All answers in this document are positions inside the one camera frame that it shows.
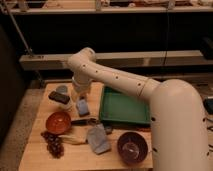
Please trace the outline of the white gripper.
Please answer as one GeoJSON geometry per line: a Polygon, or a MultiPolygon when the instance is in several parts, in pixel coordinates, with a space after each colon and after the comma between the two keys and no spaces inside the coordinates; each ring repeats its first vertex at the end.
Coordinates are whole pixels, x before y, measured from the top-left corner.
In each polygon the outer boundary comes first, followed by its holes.
{"type": "Polygon", "coordinates": [[[79,83],[75,80],[75,78],[72,78],[72,87],[71,90],[71,97],[73,100],[79,100],[81,98],[86,99],[87,95],[91,92],[91,83],[92,80],[89,79],[85,83],[79,83]]]}

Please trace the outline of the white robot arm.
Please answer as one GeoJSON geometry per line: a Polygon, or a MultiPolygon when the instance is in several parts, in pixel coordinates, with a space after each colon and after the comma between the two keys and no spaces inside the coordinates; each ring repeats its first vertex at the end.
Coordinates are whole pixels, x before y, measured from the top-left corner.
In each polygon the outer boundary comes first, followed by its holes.
{"type": "Polygon", "coordinates": [[[205,109],[198,91],[188,82],[163,82],[96,62],[93,49],[68,58],[76,92],[92,80],[149,105],[153,171],[211,171],[205,109]]]}

